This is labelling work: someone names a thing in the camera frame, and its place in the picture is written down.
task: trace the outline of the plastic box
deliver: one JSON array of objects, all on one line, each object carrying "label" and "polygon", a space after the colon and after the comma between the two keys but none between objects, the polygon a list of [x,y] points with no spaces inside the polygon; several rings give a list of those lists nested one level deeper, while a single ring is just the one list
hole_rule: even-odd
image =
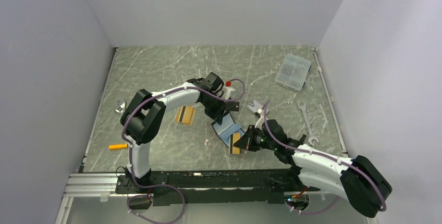
[{"label": "plastic box", "polygon": [[311,67],[311,61],[288,54],[276,76],[276,83],[287,89],[299,91],[304,87],[305,78]]}]

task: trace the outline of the gray floor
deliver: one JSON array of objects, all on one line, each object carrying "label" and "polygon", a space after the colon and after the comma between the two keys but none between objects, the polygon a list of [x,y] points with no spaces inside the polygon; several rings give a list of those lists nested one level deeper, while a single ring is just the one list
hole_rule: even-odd
[{"label": "gray floor", "polygon": [[[312,61],[304,89],[298,93],[275,82],[286,54],[292,53]],[[227,81],[240,78],[247,91],[239,101],[241,111],[232,113],[238,124],[247,126],[256,117],[246,103],[253,99],[264,103],[270,99],[269,119],[276,119],[292,138],[307,133],[298,101],[307,103],[309,118],[320,144],[315,148],[342,155],[337,131],[328,107],[324,87],[309,47],[294,46],[151,46],[121,47],[117,50],[105,91],[101,111],[88,151],[85,172],[115,171],[128,162],[127,150],[110,151],[111,144],[123,143],[120,115],[114,101],[128,103],[139,89],[161,91],[182,84],[190,78],[205,77],[213,71]],[[232,86],[240,89],[238,83]],[[286,168],[271,151],[229,155],[228,148],[215,135],[200,104],[192,126],[174,122],[176,112],[164,116],[161,129],[152,141],[150,164],[153,170],[225,170]]]},{"label": "gray floor", "polygon": [[[312,205],[305,211],[323,209],[333,200],[320,196],[312,197]],[[100,202],[98,197],[76,197],[69,213],[68,224],[93,223],[149,223],[133,214],[127,213],[125,197],[110,197],[108,202]],[[181,205],[151,207],[139,213],[155,221],[170,221],[178,216]],[[188,204],[185,213],[176,224],[269,224],[269,223],[327,223],[327,224],[365,224],[366,218],[354,210],[350,204],[340,199],[335,206],[319,215],[298,215],[291,213],[283,204],[252,203],[213,203]]]}]

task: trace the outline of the metal tool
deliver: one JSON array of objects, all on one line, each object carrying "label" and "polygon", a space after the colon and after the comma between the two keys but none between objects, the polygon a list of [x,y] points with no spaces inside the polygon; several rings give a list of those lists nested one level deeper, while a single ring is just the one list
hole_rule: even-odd
[{"label": "metal tool", "polygon": [[114,102],[115,107],[117,107],[115,109],[115,112],[119,113],[120,115],[123,115],[124,111],[126,111],[126,101],[124,99],[117,99]]},{"label": "metal tool", "polygon": [[305,124],[307,124],[307,128],[309,129],[309,138],[307,139],[310,143],[310,145],[314,145],[313,141],[316,141],[317,144],[319,144],[318,138],[313,133],[312,126],[310,125],[309,117],[307,116],[307,105],[305,102],[301,102],[302,104],[298,103],[298,108],[301,109],[302,114],[304,116]]}]

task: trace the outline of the robotic arm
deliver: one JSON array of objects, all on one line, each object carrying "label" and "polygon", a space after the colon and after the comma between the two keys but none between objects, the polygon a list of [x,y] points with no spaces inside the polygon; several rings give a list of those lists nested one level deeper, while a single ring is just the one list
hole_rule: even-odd
[{"label": "robotic arm", "polygon": [[[217,97],[221,91],[223,100]],[[239,110],[239,103],[229,99],[230,91],[231,88],[224,86],[222,79],[212,72],[206,78],[190,79],[166,91],[149,93],[139,90],[120,120],[125,126],[124,136],[131,142],[129,150],[132,150],[130,165],[125,170],[126,177],[142,186],[151,185],[150,141],[157,135],[164,113],[200,102],[205,114],[221,125],[226,111]],[[149,110],[147,114],[140,107]],[[291,165],[288,179],[295,188],[309,186],[336,194],[348,200],[361,214],[373,218],[382,209],[381,198],[385,203],[391,193],[391,186],[385,178],[367,158],[329,155],[303,144],[305,137],[299,141],[289,138],[276,120],[268,120],[262,129],[249,125],[245,135],[234,146],[252,152],[261,148],[274,151],[281,162]],[[361,176],[361,172],[372,182]]]}]

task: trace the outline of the wrench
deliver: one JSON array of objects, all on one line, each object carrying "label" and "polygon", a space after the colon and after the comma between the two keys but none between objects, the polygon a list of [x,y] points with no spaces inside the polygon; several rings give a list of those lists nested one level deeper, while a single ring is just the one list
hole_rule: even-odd
[{"label": "wrench", "polygon": [[304,116],[305,124],[307,124],[307,128],[309,129],[308,141],[309,141],[310,145],[313,146],[314,141],[316,141],[316,143],[319,144],[319,140],[314,135],[313,130],[312,130],[312,126],[310,125],[309,117],[307,116],[307,105],[305,104],[305,102],[302,102],[302,104],[298,103],[298,108],[301,109],[302,115]]}]

